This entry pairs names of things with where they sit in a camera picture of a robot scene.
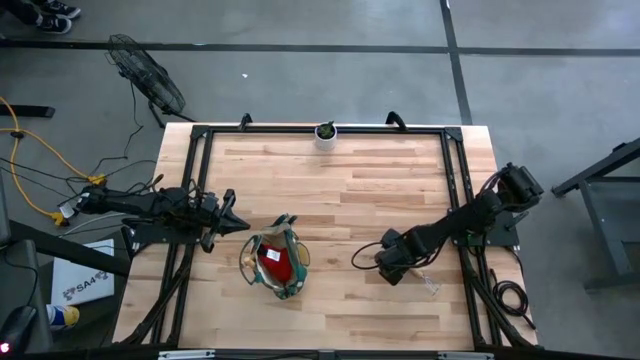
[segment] wooden tabletop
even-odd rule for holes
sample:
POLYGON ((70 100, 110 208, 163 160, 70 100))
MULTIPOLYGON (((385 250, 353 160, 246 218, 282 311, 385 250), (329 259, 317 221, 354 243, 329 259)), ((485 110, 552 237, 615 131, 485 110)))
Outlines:
MULTIPOLYGON (((163 187, 180 186, 191 127, 167 125, 156 167, 163 187)), ((478 190, 496 170, 489 132, 484 126, 462 130, 478 190)), ((409 273, 392 287, 377 271, 350 264, 358 248, 388 228, 403 232, 445 215, 449 198, 436 136, 339 134, 337 147, 321 152, 310 134, 216 134, 206 190, 222 196, 227 188, 235 189, 233 210, 252 230, 218 238, 211 254, 196 250, 180 347, 472 349, 460 263, 450 243, 422 269, 440 285, 435 296, 409 273), (298 215, 294 229, 311 253, 304 289, 285 301, 262 285, 249 286, 238 269, 242 244, 283 213, 298 215)), ((462 193, 459 198, 464 203, 462 193)), ((376 251, 365 251, 358 261, 371 263, 376 251)), ((156 300, 166 252, 166 245, 153 245, 133 260, 114 341, 129 335, 156 300)), ((487 260, 500 280, 524 286, 510 253, 490 248, 487 260)), ((477 301, 489 339, 486 310, 477 301)), ((168 309, 165 335, 173 303, 168 309)), ((524 320, 509 319, 536 342, 524 320)))

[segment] electric fan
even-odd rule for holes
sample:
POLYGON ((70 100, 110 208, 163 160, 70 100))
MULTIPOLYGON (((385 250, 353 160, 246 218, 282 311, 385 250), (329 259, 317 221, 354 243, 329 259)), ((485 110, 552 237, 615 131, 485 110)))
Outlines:
POLYGON ((149 99, 149 109, 161 128, 164 129, 164 123, 156 113, 154 105, 165 115, 196 122, 181 114, 186 103, 180 90, 169 78, 167 70, 153 60, 132 38, 123 34, 111 35, 109 56, 118 67, 120 76, 131 81, 149 99))

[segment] gray floor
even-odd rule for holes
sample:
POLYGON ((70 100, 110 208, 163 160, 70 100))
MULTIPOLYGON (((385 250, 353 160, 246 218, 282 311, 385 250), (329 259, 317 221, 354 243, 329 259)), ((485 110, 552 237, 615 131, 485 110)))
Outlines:
MULTIPOLYGON (((437 0, 69 3, 83 6, 83 18, 69 35, 73 39, 103 41, 125 33, 155 42, 446 45, 437 0)), ((634 0, 450 0, 450 6, 461 46, 640 46, 640 3, 634 0)), ((21 27, 7 14, 0 32, 64 40, 21 27)), ((0 54, 0 95, 58 110, 53 120, 22 119, 24 128, 87 171, 99 158, 121 154, 135 129, 133 104, 129 84, 103 51, 1 49, 0 54)), ((460 124, 447 55, 151 55, 185 95, 185 113, 199 120, 238 121, 250 112, 258 122, 379 123, 396 110, 408 123, 460 124)), ((640 133, 640 58, 462 56, 461 62, 474 124, 490 127, 498 163, 526 165, 547 191, 640 133)), ((142 99, 138 93, 137 118, 145 128, 133 142, 130 161, 155 158, 162 138, 142 99)), ((12 140, 4 139, 0 154, 8 156, 12 140)), ((32 139, 22 142, 17 161, 70 175, 32 139)), ((152 170, 140 165, 114 176, 111 184, 146 181, 152 170)), ((64 183, 41 180, 66 190, 64 183)), ((11 182, 5 187, 13 219, 59 232, 27 207, 11 182)), ((31 184, 25 187, 48 209, 61 200, 31 184)), ((106 232, 75 239, 85 242, 106 232)), ((547 192, 519 233, 540 343, 554 350, 638 357, 640 292, 589 295, 582 289, 585 280, 611 268, 579 194, 558 200, 547 192)))

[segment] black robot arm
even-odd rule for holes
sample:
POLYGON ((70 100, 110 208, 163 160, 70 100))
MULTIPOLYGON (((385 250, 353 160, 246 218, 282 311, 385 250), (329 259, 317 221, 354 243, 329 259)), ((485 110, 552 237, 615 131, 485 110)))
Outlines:
POLYGON ((82 190, 76 210, 85 214, 104 214, 110 211, 135 215, 123 223, 135 230, 133 240, 139 243, 199 243, 203 250, 213 250, 214 237, 249 229, 249 224, 233 214, 236 196, 227 189, 223 204, 215 193, 191 191, 181 187, 155 190, 162 175, 151 185, 135 192, 122 192, 101 185, 82 190), (152 189, 152 192, 141 194, 152 189), (202 228, 210 230, 202 234, 202 228))
POLYGON ((375 255, 380 275, 396 285, 410 268, 429 265, 448 238, 480 235, 503 211, 522 212, 540 201, 543 190, 525 167, 507 164, 482 187, 475 199, 433 224, 417 225, 402 235, 390 229, 384 250, 375 255), (498 185, 497 192, 492 188, 498 185))

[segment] bag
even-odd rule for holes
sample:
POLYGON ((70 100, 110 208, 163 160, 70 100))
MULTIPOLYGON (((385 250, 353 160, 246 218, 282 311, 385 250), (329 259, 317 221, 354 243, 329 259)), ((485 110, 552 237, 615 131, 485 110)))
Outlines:
POLYGON ((280 216, 273 225, 263 228, 260 234, 252 236, 244 244, 238 259, 240 273, 249 285, 264 284, 283 300, 302 290, 310 264, 309 250, 299 241, 292 229, 296 219, 296 216, 290 217, 288 214, 280 216), (250 245, 251 252, 247 256, 245 251, 250 245), (288 263, 281 264, 280 272, 283 269, 291 271, 286 283, 278 280, 283 278, 282 273, 272 274, 268 270, 274 269, 273 266, 281 261, 288 263), (253 271, 253 280, 249 280, 244 268, 253 271))

